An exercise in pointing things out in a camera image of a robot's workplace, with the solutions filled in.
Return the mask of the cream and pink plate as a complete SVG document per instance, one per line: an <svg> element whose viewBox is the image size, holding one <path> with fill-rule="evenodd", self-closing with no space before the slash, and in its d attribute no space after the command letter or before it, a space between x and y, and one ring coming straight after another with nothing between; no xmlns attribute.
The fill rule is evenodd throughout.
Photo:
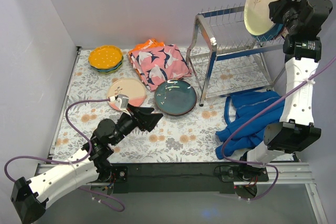
<svg viewBox="0 0 336 224"><path fill-rule="evenodd" d="M112 84L107 92L107 98L119 94L128 96L130 105L141 106L146 98L146 88L138 79L122 78Z"/></svg>

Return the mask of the green polka dot plate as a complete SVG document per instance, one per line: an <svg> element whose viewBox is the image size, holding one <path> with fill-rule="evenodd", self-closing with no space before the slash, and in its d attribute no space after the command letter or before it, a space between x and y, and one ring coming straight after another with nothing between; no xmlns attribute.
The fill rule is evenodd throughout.
<svg viewBox="0 0 336 224"><path fill-rule="evenodd" d="M96 72L101 73L101 74L110 74L110 73L114 73L114 72L118 71L121 67L122 67L122 64L116 66L115 68L106 69L106 70L97 69L97 68L95 68L93 66L91 66L91 69L93 69Z"/></svg>

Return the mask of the blue polka dot plate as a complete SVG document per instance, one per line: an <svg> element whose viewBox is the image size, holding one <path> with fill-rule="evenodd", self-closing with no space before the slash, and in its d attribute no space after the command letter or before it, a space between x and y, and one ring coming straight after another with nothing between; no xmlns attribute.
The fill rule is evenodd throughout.
<svg viewBox="0 0 336 224"><path fill-rule="evenodd" d="M95 71L98 71L98 72L101 72L101 73L108 73L108 72L114 72L114 71L117 71L123 64L123 61L120 61L115 67L112 67L110 69L98 69L98 68L95 68L93 66L91 66L91 68Z"/></svg>

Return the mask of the yellow polka dot plate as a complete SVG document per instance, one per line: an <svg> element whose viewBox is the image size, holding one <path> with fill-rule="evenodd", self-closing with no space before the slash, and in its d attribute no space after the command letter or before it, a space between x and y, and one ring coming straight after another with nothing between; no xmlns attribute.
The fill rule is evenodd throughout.
<svg viewBox="0 0 336 224"><path fill-rule="evenodd" d="M117 66L123 60L122 51L113 45L104 45L94 49L88 61L92 67L107 70Z"/></svg>

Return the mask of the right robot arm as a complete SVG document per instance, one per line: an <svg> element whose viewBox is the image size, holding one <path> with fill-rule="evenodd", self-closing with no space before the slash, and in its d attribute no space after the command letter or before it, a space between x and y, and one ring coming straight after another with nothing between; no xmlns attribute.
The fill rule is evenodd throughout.
<svg viewBox="0 0 336 224"><path fill-rule="evenodd" d="M283 45L285 104L279 122L267 125L263 141L240 158L237 173L242 180L260 176L276 157L301 152L320 138L321 129L314 126L312 116L312 95L322 51L318 33L332 9L330 0L269 3L271 21L282 24L288 32Z"/></svg>

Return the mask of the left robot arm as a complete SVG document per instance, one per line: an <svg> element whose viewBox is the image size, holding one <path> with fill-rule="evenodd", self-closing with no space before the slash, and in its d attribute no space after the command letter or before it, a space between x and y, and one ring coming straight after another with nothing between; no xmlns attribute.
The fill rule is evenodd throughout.
<svg viewBox="0 0 336 224"><path fill-rule="evenodd" d="M116 175L108 158L117 145L135 128L151 132L163 117L153 108L128 105L117 122L103 119L94 130L91 139L77 150L64 164L14 182L10 197L22 223L38 220L55 201L69 192L96 180L115 180Z"/></svg>

